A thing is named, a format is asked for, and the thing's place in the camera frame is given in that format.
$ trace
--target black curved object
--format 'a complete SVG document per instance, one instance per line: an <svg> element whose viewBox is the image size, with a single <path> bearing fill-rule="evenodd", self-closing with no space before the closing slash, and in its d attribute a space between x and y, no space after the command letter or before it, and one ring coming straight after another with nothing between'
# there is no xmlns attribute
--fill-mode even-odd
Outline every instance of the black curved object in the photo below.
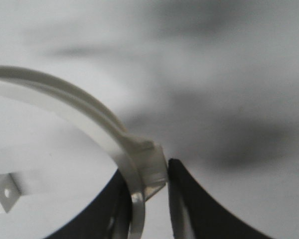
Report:
<svg viewBox="0 0 299 239"><path fill-rule="evenodd" d="M179 160L171 159L168 165L175 239L271 239L217 203Z"/></svg>
<svg viewBox="0 0 299 239"><path fill-rule="evenodd" d="M131 196L120 172L116 171L87 208L46 239L126 239L131 212Z"/></svg>

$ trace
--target white plastic bracket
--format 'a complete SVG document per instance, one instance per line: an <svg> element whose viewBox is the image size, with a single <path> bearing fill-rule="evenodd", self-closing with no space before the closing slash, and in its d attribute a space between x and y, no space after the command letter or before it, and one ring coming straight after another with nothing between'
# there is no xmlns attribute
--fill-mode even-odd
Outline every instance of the white plastic bracket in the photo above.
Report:
<svg viewBox="0 0 299 239"><path fill-rule="evenodd" d="M20 197L10 174L0 174L0 213L8 213Z"/></svg>

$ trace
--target small hole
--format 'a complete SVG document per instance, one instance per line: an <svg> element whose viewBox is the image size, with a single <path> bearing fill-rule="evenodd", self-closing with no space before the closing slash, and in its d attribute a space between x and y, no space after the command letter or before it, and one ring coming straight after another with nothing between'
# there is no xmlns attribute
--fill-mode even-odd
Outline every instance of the small hole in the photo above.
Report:
<svg viewBox="0 0 299 239"><path fill-rule="evenodd" d="M10 189L8 189L8 188L6 188L5 190L4 190L4 195L7 197L7 198L9 198L11 195L11 190Z"/></svg>

